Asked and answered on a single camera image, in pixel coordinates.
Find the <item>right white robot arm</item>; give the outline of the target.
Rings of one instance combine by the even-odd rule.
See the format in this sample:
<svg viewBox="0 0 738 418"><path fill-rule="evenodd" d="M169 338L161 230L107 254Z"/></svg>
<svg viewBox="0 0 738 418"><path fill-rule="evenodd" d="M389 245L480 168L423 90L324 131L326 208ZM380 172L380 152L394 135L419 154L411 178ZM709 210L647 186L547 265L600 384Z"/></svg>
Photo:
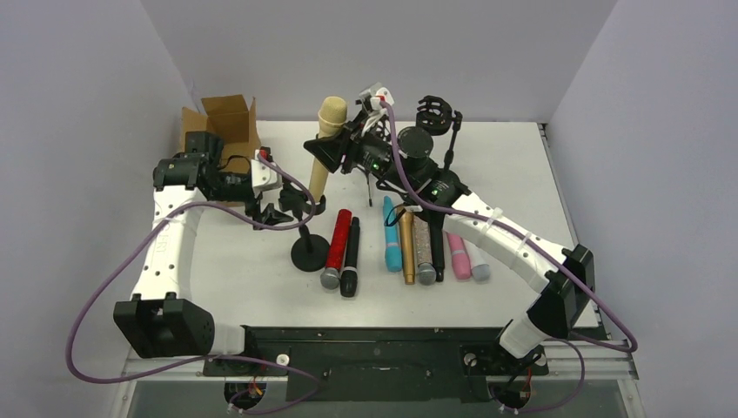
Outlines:
<svg viewBox="0 0 738 418"><path fill-rule="evenodd" d="M387 184L407 204L420 206L422 219L470 241L506 265L537 298L505 325L497 344L522 359L541 342L566 339L594 297L594 256L532 234L489 206L452 170L432 157L432 133L410 126L393 137L389 129L346 124L338 132L310 139L304 148L328 172L359 168Z"/></svg>

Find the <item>white grey microphone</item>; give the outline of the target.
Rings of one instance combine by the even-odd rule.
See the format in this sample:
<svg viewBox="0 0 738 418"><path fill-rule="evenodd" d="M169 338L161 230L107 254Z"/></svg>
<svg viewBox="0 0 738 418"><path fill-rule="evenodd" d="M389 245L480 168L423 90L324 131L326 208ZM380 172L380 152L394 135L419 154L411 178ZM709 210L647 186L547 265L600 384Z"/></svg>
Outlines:
<svg viewBox="0 0 738 418"><path fill-rule="evenodd" d="M471 274L475 281L486 282L491 278L491 267L482 255L482 251L472 242L464 240L466 253L470 261Z"/></svg>

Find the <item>brown cardboard box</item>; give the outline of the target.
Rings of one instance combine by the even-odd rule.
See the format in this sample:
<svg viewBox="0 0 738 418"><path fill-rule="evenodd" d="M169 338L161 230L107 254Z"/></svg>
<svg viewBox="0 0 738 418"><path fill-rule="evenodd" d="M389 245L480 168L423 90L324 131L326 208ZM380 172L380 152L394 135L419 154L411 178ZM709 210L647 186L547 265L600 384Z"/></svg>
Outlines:
<svg viewBox="0 0 738 418"><path fill-rule="evenodd" d="M245 204L239 187L252 186L250 162L261 147L256 104L241 95L202 98L203 111L181 112L179 151L167 185L199 190L207 200Z"/></svg>

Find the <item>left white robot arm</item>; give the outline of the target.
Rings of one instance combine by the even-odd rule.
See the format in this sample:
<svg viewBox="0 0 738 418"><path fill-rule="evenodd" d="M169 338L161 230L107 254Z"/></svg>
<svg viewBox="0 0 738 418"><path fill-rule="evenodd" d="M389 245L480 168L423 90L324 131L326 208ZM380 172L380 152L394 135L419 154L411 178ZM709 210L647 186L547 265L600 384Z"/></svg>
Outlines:
<svg viewBox="0 0 738 418"><path fill-rule="evenodd" d="M228 172L221 162L225 142L208 131L191 131L185 149L159 161L153 170L154 220L143 247L143 268L127 301L118 302L113 320L136 354L158 357L242 354L245 327L217 323L191 296L191 263L198 226L206 208L242 203L241 219L257 230L285 230L292 217L262 194L283 185L270 148L252 152L245 173Z"/></svg>

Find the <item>clip mic stand round base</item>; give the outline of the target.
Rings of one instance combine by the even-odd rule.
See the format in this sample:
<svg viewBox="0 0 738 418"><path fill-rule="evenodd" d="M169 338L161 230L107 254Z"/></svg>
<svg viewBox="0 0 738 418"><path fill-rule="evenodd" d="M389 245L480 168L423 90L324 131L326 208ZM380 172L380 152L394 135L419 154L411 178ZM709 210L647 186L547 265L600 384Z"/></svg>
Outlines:
<svg viewBox="0 0 738 418"><path fill-rule="evenodd" d="M329 242L324 237L311 233L308 226L298 228L299 238L291 249L292 264L298 270L314 273L325 268Z"/></svg>

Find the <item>silver glitter microphone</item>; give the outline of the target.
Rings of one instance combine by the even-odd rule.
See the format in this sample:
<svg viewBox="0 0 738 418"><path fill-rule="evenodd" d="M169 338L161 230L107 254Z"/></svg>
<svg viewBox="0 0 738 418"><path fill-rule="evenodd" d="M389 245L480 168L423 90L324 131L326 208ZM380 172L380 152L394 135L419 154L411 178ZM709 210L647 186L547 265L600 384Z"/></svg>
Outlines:
<svg viewBox="0 0 738 418"><path fill-rule="evenodd" d="M413 219L413 245L416 281L423 286L431 286L436 282L436 269L433 266L430 229L429 225L419 217Z"/></svg>

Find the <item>tripod shock mount stand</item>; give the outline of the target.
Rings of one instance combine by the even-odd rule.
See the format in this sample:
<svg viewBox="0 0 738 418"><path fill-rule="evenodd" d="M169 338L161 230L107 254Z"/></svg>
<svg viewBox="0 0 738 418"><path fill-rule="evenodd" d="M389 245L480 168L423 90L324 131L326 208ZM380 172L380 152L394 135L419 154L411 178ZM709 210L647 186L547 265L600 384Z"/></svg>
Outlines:
<svg viewBox="0 0 738 418"><path fill-rule="evenodd" d="M367 112L361 107L361 111L357 114L357 116L354 118L354 120L348 122L348 124L362 124L364 126L363 132L368 131L371 127L374 127L377 124L386 124L388 126L388 117L387 117L387 111L383 107L382 110L379 111L370 111ZM373 192L374 192L374 186L372 185L373 180L371 180L371 177L374 177L378 180L382 180L383 176L374 176L368 173L362 172L366 178L366 185L367 185L367 193L368 193L368 202L369 206L373 206Z"/></svg>

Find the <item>red glitter microphone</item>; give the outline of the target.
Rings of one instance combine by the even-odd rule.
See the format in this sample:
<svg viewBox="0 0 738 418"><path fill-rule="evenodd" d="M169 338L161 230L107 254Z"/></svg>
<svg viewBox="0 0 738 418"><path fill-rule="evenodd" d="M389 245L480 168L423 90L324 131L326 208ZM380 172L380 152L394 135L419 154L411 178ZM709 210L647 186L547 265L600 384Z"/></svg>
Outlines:
<svg viewBox="0 0 738 418"><path fill-rule="evenodd" d="M333 290L339 286L339 269L343 266L351 221L352 212L348 209L340 209L333 229L325 268L320 274L320 283L325 289Z"/></svg>

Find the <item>pink microphone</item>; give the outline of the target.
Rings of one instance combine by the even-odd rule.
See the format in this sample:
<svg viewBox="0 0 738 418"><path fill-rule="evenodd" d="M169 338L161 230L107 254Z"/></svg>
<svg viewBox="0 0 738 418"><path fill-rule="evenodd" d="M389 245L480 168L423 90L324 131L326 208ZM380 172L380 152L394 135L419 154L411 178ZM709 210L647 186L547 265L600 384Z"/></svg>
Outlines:
<svg viewBox="0 0 738 418"><path fill-rule="evenodd" d="M452 233L446 233L446 239L451 255L452 269L456 279L469 280L472 276L472 268L464 240Z"/></svg>

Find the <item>shock mount stand round base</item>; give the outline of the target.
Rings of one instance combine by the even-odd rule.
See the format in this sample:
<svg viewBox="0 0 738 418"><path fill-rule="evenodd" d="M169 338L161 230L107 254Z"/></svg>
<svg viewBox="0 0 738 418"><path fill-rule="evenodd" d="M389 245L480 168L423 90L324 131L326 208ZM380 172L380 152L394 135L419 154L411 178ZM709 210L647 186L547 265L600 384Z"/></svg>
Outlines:
<svg viewBox="0 0 738 418"><path fill-rule="evenodd" d="M463 114L454 110L445 99L426 95L418 102L415 122L432 137L442 136L449 130L452 131L443 165L443 171L448 172L453 163L454 148L463 122Z"/></svg>

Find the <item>gold microphone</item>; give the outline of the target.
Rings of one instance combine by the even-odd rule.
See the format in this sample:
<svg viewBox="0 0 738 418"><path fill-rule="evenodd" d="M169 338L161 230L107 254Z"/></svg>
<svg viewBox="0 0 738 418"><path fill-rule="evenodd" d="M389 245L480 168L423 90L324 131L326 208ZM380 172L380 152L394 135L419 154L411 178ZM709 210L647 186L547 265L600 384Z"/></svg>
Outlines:
<svg viewBox="0 0 738 418"><path fill-rule="evenodd" d="M402 256L402 272L406 285L415 284L415 251L413 241L413 213L404 206L397 210L399 242Z"/></svg>

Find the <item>cream microphone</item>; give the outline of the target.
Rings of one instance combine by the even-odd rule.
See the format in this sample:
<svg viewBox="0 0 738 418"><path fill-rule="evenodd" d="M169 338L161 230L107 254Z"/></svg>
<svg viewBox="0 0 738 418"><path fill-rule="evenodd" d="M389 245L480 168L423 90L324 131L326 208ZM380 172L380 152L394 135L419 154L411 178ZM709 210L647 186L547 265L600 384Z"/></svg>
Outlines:
<svg viewBox="0 0 738 418"><path fill-rule="evenodd" d="M331 137L340 131L347 117L347 103L341 97L329 96L324 99L318 111L319 130L316 138ZM316 201L324 196L328 170L317 159L313 160L309 192Z"/></svg>

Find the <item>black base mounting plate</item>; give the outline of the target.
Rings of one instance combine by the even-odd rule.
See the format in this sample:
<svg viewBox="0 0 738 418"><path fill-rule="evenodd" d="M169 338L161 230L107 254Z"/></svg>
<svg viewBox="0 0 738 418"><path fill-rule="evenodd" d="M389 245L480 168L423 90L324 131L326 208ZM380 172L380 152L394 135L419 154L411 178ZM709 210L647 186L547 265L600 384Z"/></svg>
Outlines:
<svg viewBox="0 0 738 418"><path fill-rule="evenodd" d="M253 408L270 379L286 385L296 401L403 402L456 399L462 403L529 399L528 377L554 373L554 351L546 341L520 360L495 342L497 328L249 327L244 356L224 356L203 367L224 377L228 392L249 388L236 404Z"/></svg>

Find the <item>blue microphone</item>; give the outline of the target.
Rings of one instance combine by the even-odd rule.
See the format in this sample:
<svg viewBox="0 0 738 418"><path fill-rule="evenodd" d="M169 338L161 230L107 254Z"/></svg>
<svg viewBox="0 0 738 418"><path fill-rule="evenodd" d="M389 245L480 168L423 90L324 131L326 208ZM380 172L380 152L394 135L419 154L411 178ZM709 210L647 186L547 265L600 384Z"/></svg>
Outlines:
<svg viewBox="0 0 738 418"><path fill-rule="evenodd" d="M397 273L402 270L402 254L396 227L396 208L389 196L383 198L382 212L384 216L386 268L390 273Z"/></svg>

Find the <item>slim black microphone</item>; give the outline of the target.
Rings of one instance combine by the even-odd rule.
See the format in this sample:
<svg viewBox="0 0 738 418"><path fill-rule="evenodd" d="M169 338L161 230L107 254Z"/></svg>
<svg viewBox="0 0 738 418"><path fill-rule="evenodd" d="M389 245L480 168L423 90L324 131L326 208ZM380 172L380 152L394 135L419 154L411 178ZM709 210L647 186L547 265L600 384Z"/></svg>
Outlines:
<svg viewBox="0 0 738 418"><path fill-rule="evenodd" d="M432 265L435 270L436 282L443 282L445 279L445 248L444 233L437 226L430 226L430 245L432 255Z"/></svg>

